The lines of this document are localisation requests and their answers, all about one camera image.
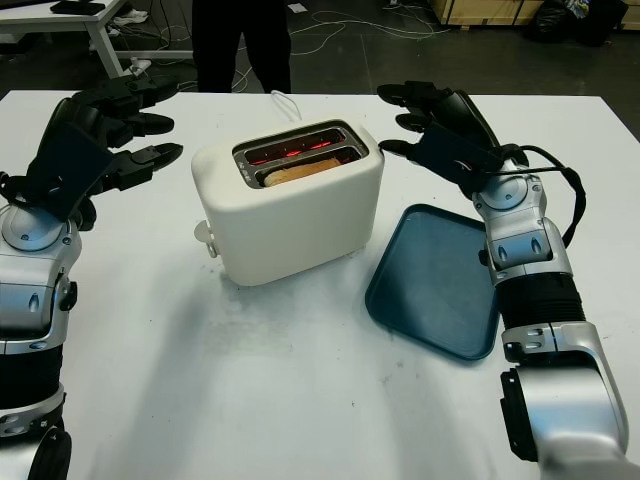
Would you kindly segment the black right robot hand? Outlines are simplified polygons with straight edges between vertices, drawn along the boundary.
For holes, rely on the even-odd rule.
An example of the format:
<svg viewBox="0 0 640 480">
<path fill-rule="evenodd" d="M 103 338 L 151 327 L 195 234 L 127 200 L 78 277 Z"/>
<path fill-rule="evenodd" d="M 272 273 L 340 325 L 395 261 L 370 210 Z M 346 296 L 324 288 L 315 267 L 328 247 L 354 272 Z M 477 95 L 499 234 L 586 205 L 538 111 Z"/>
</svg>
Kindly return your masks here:
<svg viewBox="0 0 640 480">
<path fill-rule="evenodd" d="M 500 144 L 471 98 L 462 90 L 406 81 L 377 88 L 385 102 L 406 109 L 396 117 L 418 133 L 415 143 L 388 139 L 379 149 L 395 154 L 456 184 L 466 198 L 480 192 L 503 165 Z"/>
</svg>

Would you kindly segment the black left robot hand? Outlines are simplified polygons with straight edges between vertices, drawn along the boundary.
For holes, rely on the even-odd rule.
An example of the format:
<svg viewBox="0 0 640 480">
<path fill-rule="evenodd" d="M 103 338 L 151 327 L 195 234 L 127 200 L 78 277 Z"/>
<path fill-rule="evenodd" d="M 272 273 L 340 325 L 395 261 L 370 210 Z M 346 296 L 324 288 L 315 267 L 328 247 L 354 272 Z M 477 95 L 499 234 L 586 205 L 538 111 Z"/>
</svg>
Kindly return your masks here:
<svg viewBox="0 0 640 480">
<path fill-rule="evenodd" d="M 23 198 L 80 231 L 92 230 L 94 196 L 146 183 L 183 153 L 177 143 L 124 148 L 136 137 L 173 130 L 171 118 L 146 110 L 177 90 L 171 76 L 123 76 L 61 100 L 28 167 Z"/>
</svg>

